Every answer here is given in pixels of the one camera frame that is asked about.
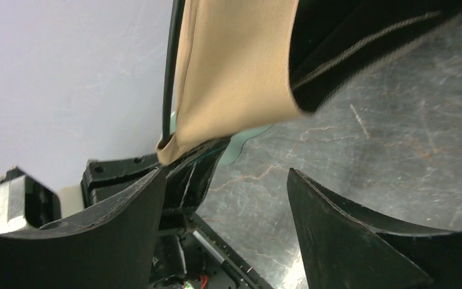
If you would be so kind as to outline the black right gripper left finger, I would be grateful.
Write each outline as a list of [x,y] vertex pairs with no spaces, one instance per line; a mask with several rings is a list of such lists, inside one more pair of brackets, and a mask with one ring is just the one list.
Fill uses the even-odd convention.
[[0,234],[0,288],[146,288],[165,173],[41,229]]

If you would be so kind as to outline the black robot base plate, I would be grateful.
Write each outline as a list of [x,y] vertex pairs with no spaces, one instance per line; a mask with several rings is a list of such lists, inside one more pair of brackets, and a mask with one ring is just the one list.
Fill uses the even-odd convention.
[[191,235],[205,258],[202,269],[205,288],[273,288],[200,216],[194,214],[189,223],[194,228]]

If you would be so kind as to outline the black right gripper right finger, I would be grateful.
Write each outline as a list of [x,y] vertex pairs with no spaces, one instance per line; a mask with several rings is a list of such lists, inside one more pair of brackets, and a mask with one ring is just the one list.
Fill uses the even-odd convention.
[[297,169],[287,192],[310,288],[462,288],[462,231],[381,214]]

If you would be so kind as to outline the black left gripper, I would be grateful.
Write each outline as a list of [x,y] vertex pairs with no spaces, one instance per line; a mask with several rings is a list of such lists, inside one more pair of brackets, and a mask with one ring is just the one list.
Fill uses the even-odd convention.
[[[183,214],[194,213],[204,201],[230,139],[227,136],[206,141],[163,167],[167,185],[152,257],[149,288],[183,286],[187,274],[181,241],[185,232]],[[161,167],[155,154],[90,161],[81,181],[84,202],[88,207],[95,205]]]

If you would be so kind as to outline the beige fabric pet tent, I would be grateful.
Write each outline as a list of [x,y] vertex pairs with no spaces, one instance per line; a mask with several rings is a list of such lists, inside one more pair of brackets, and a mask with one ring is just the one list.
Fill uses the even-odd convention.
[[462,21],[462,1],[185,1],[157,156],[314,113],[352,76]]

